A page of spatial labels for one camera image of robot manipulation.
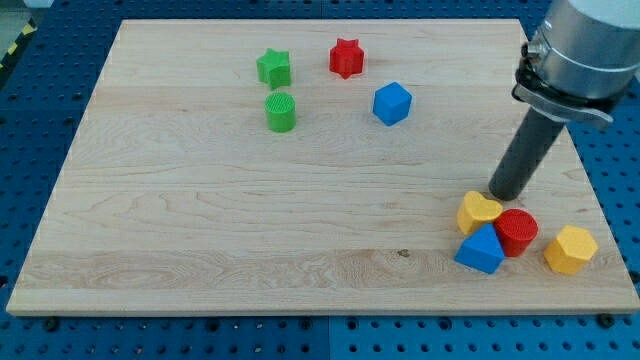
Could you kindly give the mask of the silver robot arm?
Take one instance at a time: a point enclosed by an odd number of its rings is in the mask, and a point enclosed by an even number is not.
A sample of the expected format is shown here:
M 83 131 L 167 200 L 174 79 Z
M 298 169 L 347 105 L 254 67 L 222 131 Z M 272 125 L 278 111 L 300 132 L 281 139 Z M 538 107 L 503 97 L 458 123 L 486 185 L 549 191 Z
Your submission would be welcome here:
M 523 44 L 512 96 L 604 130 L 639 70 L 639 0 L 554 0 Z

